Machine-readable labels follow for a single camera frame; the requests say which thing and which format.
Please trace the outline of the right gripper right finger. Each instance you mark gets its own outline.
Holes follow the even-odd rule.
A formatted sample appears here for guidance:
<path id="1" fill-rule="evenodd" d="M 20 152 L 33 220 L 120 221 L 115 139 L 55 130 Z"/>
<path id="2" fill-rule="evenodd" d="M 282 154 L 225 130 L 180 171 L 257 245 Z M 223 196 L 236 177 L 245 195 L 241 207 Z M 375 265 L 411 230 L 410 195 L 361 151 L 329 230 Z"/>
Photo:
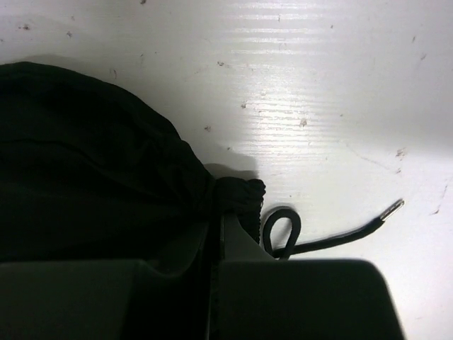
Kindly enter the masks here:
<path id="1" fill-rule="evenodd" d="M 403 339 L 383 276 L 358 259 L 278 261 L 234 214 L 220 223 L 213 339 Z"/>

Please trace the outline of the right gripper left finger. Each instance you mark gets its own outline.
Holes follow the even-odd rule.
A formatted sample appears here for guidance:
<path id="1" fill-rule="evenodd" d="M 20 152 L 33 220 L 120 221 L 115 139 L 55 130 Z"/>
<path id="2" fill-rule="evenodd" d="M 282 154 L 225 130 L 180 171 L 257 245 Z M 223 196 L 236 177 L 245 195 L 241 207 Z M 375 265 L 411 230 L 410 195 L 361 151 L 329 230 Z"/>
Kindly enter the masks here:
<path id="1" fill-rule="evenodd" d="M 2 339 L 204 339 L 198 270 L 162 273 L 141 260 L 1 265 Z"/>

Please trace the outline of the black trousers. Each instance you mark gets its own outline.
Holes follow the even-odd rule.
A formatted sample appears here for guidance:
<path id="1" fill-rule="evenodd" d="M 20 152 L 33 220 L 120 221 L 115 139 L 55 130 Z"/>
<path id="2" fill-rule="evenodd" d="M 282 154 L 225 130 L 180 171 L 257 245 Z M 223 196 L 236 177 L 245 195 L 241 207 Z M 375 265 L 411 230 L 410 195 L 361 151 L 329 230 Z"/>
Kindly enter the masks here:
<path id="1" fill-rule="evenodd" d="M 188 260 L 193 223 L 232 213 L 266 254 L 287 260 L 377 231 L 398 200 L 362 227 L 300 244 L 300 216 L 261 220 L 265 184 L 213 176 L 173 124 L 119 86 L 32 62 L 1 66 L 1 260 L 142 258 L 167 271 Z"/>

